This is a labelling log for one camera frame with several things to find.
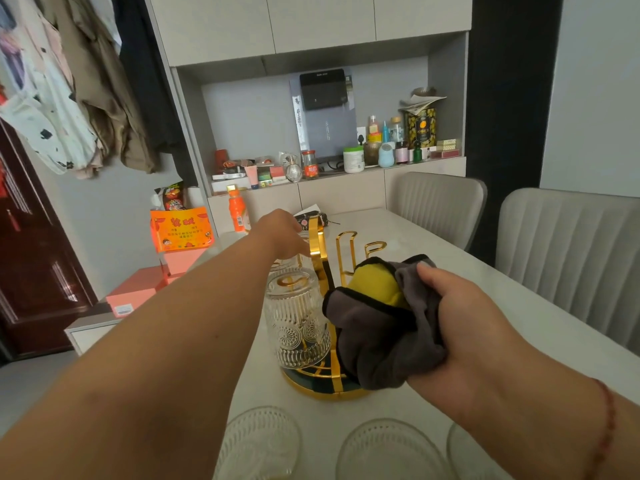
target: white table top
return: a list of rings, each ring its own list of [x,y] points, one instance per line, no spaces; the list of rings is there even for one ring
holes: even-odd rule
[[[336,286],[338,272],[336,236],[355,230],[356,262],[362,261],[364,244],[386,241],[376,253],[386,260],[402,261],[427,254],[437,266],[476,282],[500,306],[514,327],[530,343],[588,376],[602,379],[613,389],[640,403],[640,358],[615,344],[491,266],[434,234],[384,209],[361,210],[329,216],[325,229],[327,252]],[[222,235],[202,257],[202,262],[236,241],[235,233]],[[350,271],[349,239],[342,240],[345,269]],[[445,455],[451,420],[424,402],[407,385],[372,393],[362,399],[325,402],[301,395],[283,379],[271,352],[264,323],[253,342],[236,387],[229,419],[257,406],[273,405],[288,411],[302,430],[303,448],[295,478],[334,478],[340,446],[364,421],[390,417],[414,425],[427,434]]]

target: pink tube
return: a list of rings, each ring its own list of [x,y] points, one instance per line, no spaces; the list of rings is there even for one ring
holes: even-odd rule
[[[244,167],[244,171],[246,172],[246,176],[249,177],[251,188],[253,190],[258,189],[258,167],[256,165],[246,166]]]

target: chair backrest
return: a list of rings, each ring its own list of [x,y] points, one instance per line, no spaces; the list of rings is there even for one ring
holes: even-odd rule
[[[480,180],[409,172],[395,185],[389,210],[468,250],[485,202],[486,186]]]
[[[495,265],[640,355],[640,198],[516,190]]]

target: orange bottle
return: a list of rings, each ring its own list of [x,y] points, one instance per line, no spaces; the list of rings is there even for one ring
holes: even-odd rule
[[[236,232],[249,232],[251,230],[251,222],[249,222],[249,213],[244,200],[240,197],[240,190],[235,185],[229,185],[227,191],[230,197],[229,213],[234,221]]]

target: forearm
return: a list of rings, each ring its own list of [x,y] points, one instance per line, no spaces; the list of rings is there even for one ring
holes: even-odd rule
[[[466,425],[514,478],[582,480],[605,434],[607,406],[593,379],[531,346],[482,395]],[[640,470],[640,408],[616,396],[611,451],[598,478],[629,478]]]
[[[76,459],[93,459],[91,471],[124,478],[135,471],[143,477],[208,473],[273,260],[270,248],[246,237],[160,291],[78,360],[7,434],[13,454],[3,457],[11,452],[0,448],[3,466],[55,477],[43,456],[68,458],[71,450]],[[43,424],[48,441],[38,434]],[[59,438],[55,444],[51,436]],[[26,451],[41,461],[26,466],[20,457]],[[86,473],[73,459],[60,468],[57,473],[67,476]]]

